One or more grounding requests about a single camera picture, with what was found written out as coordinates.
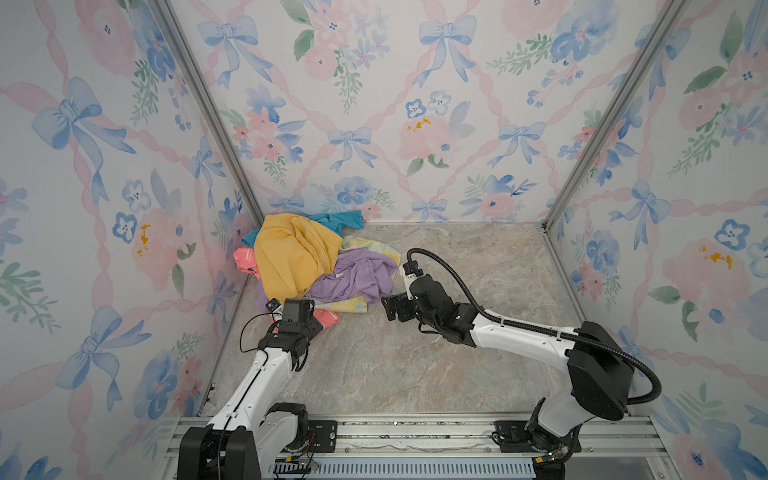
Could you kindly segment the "pink patterned cloth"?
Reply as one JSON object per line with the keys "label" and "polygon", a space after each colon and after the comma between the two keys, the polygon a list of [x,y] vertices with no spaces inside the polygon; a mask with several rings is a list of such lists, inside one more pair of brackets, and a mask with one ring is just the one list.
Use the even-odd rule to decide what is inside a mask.
{"label": "pink patterned cloth", "polygon": [[[236,249],[233,257],[240,271],[250,274],[258,280],[261,279],[254,250],[251,247]],[[341,316],[338,313],[326,310],[315,310],[314,316],[324,328],[330,328],[341,320]]]}

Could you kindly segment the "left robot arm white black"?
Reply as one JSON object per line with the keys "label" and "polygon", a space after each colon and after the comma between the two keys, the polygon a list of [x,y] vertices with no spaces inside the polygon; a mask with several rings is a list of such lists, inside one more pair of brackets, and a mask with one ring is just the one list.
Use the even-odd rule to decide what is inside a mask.
{"label": "left robot arm white black", "polygon": [[276,400],[304,368],[311,340],[322,330],[312,300],[287,300],[255,349],[251,367],[221,410],[192,427],[179,445],[177,479],[263,479],[285,451],[309,445],[306,406]]}

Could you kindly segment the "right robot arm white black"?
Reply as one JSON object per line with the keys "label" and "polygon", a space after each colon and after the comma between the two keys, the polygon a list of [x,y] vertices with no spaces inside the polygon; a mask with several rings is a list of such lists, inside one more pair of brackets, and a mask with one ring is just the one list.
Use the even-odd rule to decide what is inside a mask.
{"label": "right robot arm white black", "polygon": [[562,462],[580,450],[585,423],[619,421],[627,414],[634,369],[595,324],[559,328],[504,317],[474,301],[452,299],[429,275],[409,276],[405,292],[381,303],[389,320],[415,321],[423,333],[513,355],[537,373],[550,370],[557,376],[558,384],[527,419],[495,423],[491,438],[504,453],[536,453],[544,462]]}

